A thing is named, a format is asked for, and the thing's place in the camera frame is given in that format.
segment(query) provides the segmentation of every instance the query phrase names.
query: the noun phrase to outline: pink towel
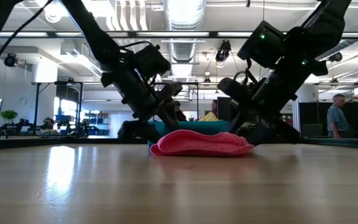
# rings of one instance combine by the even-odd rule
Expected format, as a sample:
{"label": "pink towel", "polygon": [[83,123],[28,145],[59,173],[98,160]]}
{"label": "pink towel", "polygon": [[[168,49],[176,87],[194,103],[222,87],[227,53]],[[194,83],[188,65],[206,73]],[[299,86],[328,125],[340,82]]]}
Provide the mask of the pink towel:
{"label": "pink towel", "polygon": [[208,136],[178,130],[162,137],[150,150],[156,156],[243,156],[254,148],[245,138],[231,133]]}

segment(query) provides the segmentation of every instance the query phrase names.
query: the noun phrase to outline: white wall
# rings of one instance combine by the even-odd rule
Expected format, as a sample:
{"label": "white wall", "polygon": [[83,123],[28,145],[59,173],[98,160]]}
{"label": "white wall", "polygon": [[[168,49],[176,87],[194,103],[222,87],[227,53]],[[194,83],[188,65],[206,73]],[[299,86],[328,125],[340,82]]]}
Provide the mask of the white wall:
{"label": "white wall", "polygon": [[[8,68],[0,60],[0,99],[3,99],[2,110],[14,110],[19,118],[27,117],[31,123],[34,121],[35,86],[31,85],[32,72],[25,72],[22,68]],[[49,86],[40,94],[38,123],[46,116],[53,116],[53,99],[56,87]]]}

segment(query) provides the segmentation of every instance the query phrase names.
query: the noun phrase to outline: desk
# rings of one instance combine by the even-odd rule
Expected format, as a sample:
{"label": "desk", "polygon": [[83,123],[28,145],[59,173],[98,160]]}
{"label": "desk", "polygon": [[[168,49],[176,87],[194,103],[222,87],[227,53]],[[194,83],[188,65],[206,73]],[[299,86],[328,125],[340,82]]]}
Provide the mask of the desk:
{"label": "desk", "polygon": [[150,157],[146,145],[0,150],[0,224],[358,223],[358,149]]}

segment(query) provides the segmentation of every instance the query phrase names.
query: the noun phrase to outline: potted plant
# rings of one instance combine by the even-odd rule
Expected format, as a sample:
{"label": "potted plant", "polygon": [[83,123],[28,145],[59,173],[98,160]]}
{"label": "potted plant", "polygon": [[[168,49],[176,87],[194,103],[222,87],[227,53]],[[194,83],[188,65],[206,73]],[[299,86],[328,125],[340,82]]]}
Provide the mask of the potted plant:
{"label": "potted plant", "polygon": [[13,110],[1,111],[0,115],[4,119],[4,121],[7,121],[9,124],[13,122],[13,119],[17,118],[17,113]]}

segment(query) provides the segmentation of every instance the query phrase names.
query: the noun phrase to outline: teal bin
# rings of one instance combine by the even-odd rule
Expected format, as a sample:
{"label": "teal bin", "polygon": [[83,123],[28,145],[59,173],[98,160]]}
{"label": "teal bin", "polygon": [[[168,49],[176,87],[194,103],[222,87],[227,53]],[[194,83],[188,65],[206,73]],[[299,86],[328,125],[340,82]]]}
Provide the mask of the teal bin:
{"label": "teal bin", "polygon": [[[154,124],[156,130],[162,135],[165,136],[172,132],[171,129],[167,128],[163,122],[150,122]],[[180,121],[179,129],[182,130],[192,130],[200,134],[206,135],[215,135],[221,132],[230,131],[230,122],[228,121]],[[156,142],[149,141],[149,147],[151,147]]]}

